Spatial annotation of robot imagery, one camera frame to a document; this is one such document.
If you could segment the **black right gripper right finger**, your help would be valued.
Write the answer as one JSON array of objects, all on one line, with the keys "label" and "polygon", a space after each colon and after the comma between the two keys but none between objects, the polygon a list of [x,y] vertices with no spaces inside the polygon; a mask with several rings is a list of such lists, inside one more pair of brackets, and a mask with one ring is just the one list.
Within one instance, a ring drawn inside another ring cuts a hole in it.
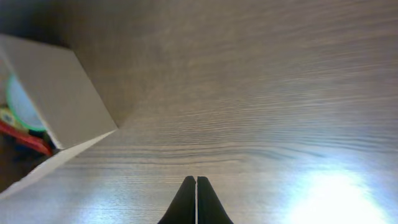
[{"label": "black right gripper right finger", "polygon": [[233,224],[207,177],[197,178],[198,224]]}]

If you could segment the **green tape roll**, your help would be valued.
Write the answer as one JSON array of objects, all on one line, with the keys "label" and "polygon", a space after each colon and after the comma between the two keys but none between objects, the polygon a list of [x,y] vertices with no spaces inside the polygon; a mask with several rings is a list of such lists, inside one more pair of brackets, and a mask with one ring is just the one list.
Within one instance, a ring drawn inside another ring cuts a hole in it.
[{"label": "green tape roll", "polygon": [[34,131],[46,130],[27,92],[15,75],[11,75],[7,81],[6,101],[12,114],[24,128]]}]

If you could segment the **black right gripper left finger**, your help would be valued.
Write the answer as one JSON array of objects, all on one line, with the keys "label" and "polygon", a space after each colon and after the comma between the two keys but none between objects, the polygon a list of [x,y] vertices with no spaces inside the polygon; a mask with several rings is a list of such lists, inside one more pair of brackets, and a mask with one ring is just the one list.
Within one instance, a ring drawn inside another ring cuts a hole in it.
[{"label": "black right gripper left finger", "polygon": [[196,181],[184,178],[178,192],[158,224],[195,224]]}]

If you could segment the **orange pen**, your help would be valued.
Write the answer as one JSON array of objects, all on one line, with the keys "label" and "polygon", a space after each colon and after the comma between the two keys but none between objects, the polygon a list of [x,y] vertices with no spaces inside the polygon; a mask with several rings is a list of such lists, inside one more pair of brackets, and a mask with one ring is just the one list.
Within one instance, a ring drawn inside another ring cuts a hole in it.
[{"label": "orange pen", "polygon": [[3,121],[1,121],[1,134],[12,136],[19,144],[32,148],[37,152],[47,156],[53,156],[53,150],[46,141],[30,134],[23,133]]}]

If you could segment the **cardboard box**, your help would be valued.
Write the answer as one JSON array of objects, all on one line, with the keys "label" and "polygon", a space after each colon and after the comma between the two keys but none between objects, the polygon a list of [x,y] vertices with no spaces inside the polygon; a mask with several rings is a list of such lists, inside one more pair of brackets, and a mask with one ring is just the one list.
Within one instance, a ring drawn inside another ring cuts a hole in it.
[{"label": "cardboard box", "polygon": [[1,192],[6,198],[37,182],[117,130],[72,50],[1,35],[1,59],[22,85],[58,153]]}]

